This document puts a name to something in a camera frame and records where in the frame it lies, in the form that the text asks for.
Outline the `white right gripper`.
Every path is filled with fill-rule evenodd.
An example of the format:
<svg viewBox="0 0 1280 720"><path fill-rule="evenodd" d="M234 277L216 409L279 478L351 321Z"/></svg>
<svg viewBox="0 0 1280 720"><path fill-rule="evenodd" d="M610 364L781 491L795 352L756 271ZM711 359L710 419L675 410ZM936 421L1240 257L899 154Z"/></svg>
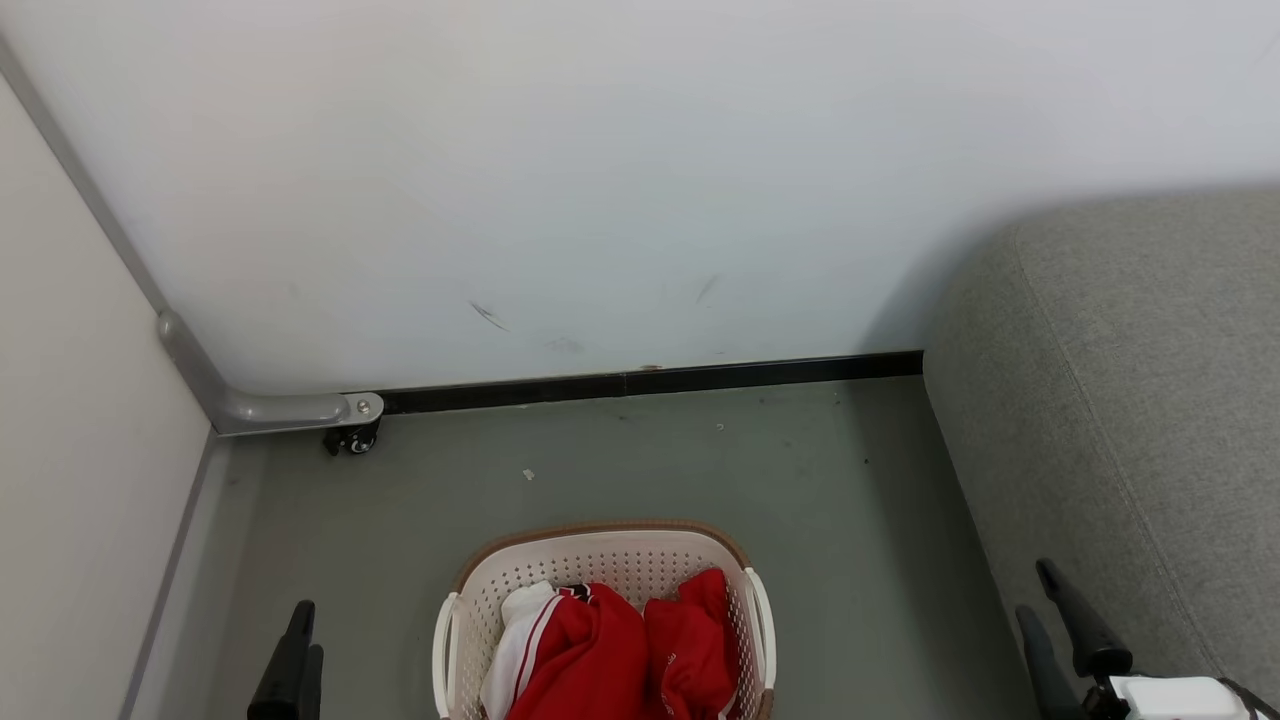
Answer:
<svg viewBox="0 0 1280 720"><path fill-rule="evenodd" d="M1033 609L1018 605L1015 619L1041 719L1252 717L1252 702L1221 679L1125 676L1133 669L1133 653L1089 600L1051 559L1038 559L1036 574L1066 629L1075 675L1106 676L1087 694L1084 712L1044 624Z"/></svg>

